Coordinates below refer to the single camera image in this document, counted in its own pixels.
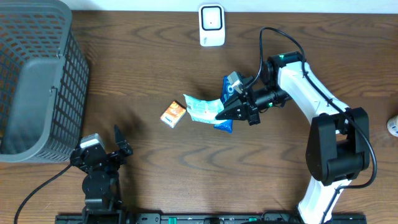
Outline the white barcode scanner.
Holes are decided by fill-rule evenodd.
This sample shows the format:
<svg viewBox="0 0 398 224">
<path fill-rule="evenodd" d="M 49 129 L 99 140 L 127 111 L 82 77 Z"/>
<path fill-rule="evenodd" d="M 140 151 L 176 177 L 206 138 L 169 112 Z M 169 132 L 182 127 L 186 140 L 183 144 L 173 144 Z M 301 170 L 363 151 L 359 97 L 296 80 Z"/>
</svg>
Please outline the white barcode scanner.
<svg viewBox="0 0 398 224">
<path fill-rule="evenodd" d="M 220 4 L 204 4 L 198 10 L 200 45 L 222 46 L 226 39 L 224 8 Z"/>
</svg>

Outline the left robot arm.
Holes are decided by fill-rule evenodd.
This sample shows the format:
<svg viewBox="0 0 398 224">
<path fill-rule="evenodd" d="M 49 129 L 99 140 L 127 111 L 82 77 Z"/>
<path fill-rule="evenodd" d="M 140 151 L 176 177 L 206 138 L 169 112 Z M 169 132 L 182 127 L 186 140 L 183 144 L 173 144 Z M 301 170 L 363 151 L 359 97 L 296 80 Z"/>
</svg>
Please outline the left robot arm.
<svg viewBox="0 0 398 224">
<path fill-rule="evenodd" d="M 123 208 L 119 168 L 133 155 L 133 150 L 118 126 L 114 126 L 114 136 L 117 151 L 107 153 L 99 134 L 92 134 L 84 137 L 70 155 L 70 164 L 86 173 L 82 182 L 83 223 L 132 222 L 131 214 Z"/>
</svg>

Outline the green lid jar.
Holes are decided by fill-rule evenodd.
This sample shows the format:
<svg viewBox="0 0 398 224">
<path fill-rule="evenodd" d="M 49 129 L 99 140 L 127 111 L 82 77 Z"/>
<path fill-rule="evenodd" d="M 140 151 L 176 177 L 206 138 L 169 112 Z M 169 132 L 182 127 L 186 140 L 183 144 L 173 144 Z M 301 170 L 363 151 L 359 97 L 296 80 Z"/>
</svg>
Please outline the green lid jar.
<svg viewBox="0 0 398 224">
<path fill-rule="evenodd" d="M 398 115 L 388 120 L 387 130 L 391 135 L 398 137 Z"/>
</svg>

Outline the orange snack box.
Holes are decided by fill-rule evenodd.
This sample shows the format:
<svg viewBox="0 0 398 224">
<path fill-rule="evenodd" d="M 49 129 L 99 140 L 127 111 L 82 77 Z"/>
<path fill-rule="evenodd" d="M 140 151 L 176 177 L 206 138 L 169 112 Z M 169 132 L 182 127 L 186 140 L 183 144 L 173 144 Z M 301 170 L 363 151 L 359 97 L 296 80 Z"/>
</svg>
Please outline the orange snack box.
<svg viewBox="0 0 398 224">
<path fill-rule="evenodd" d="M 177 101 L 173 101 L 161 115 L 160 120 L 171 128 L 174 128 L 182 119 L 187 110 Z"/>
</svg>

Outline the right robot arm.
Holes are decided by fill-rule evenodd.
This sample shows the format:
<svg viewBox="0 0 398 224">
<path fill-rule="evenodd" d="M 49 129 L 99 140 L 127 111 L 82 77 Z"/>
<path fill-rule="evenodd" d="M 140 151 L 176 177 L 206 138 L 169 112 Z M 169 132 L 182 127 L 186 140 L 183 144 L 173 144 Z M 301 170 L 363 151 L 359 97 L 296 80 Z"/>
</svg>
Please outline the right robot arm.
<svg viewBox="0 0 398 224">
<path fill-rule="evenodd" d="M 373 174 L 377 172 L 367 112 L 363 108 L 350 108 L 337 99 L 313 74 L 303 53 L 270 56 L 262 61 L 259 76 L 264 86 L 253 90 L 253 77 L 231 73 L 228 81 L 235 94 L 215 118 L 259 124 L 261 113 L 294 101 L 310 123 L 305 160 L 311 179 L 293 221 L 363 221 L 348 215 L 335 218 L 331 212 L 342 191 L 365 188 L 375 179 L 372 176 L 365 184 L 352 184 L 369 166 L 373 167 Z"/>
</svg>

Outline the blue Oreo cookie pack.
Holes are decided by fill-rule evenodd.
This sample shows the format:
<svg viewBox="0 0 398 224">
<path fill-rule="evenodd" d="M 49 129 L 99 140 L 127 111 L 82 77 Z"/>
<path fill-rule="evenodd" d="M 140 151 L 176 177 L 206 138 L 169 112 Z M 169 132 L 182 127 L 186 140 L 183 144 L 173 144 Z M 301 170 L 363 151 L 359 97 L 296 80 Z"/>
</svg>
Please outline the blue Oreo cookie pack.
<svg viewBox="0 0 398 224">
<path fill-rule="evenodd" d="M 228 81 L 228 77 L 223 77 L 223 89 L 221 92 L 220 100 L 222 103 L 227 102 L 227 100 L 234 94 L 234 89 Z M 226 131 L 229 134 L 233 133 L 233 121 L 231 119 L 226 120 L 221 124 L 215 124 L 213 126 L 215 129 Z"/>
</svg>

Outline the light teal snack packet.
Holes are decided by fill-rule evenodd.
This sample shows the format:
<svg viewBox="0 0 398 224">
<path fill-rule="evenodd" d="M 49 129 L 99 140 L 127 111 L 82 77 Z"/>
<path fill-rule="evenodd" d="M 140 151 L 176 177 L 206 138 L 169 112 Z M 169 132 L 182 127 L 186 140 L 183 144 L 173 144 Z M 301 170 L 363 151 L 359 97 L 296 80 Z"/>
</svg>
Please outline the light teal snack packet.
<svg viewBox="0 0 398 224">
<path fill-rule="evenodd" d="M 189 95 L 184 95 L 187 104 L 187 112 L 193 121 L 207 124 L 221 124 L 225 119 L 217 120 L 216 116 L 224 110 L 220 99 L 205 101 L 199 100 Z"/>
</svg>

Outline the grey plastic mesh basket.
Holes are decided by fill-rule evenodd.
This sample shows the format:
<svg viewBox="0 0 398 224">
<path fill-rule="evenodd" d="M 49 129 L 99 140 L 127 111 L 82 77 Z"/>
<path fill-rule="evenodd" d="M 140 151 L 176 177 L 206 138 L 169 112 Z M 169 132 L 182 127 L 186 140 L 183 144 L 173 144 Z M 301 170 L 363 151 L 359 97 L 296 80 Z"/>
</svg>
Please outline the grey plastic mesh basket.
<svg viewBox="0 0 398 224">
<path fill-rule="evenodd" d="M 61 1 L 1 2 L 1 161 L 58 163 L 78 145 L 90 79 Z"/>
</svg>

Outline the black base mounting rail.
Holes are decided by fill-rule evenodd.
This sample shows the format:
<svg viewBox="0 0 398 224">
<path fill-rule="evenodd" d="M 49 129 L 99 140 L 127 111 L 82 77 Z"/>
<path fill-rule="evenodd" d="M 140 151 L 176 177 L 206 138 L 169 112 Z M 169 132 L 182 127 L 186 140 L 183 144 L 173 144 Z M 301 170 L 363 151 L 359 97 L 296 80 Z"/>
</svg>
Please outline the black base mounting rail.
<svg viewBox="0 0 398 224">
<path fill-rule="evenodd" d="M 139 213 L 130 215 L 124 222 L 114 218 L 89 218 L 85 221 L 83 215 L 57 215 L 56 224 L 72 223 L 129 223 L 129 224 L 237 224 L 237 223 L 304 223 L 298 215 L 287 212 L 268 211 L 262 215 L 161 215 L 158 213 Z M 326 223 L 367 224 L 365 215 L 333 214 Z"/>
</svg>

